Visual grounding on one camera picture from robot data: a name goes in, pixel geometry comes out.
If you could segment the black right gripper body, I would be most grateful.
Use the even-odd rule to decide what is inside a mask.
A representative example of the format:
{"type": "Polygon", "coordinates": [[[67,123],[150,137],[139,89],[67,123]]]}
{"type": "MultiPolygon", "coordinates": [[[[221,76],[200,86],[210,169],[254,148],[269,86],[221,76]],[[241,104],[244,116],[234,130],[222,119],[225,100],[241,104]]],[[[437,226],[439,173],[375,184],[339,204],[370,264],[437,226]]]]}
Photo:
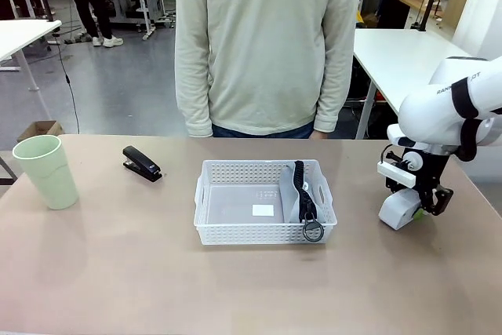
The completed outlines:
{"type": "Polygon", "coordinates": [[[441,185],[440,178],[449,160],[448,155],[433,155],[406,148],[402,156],[389,151],[384,158],[391,160],[392,166],[415,176],[415,185],[412,189],[419,193],[422,202],[432,202],[435,199],[433,190],[441,185]]]}

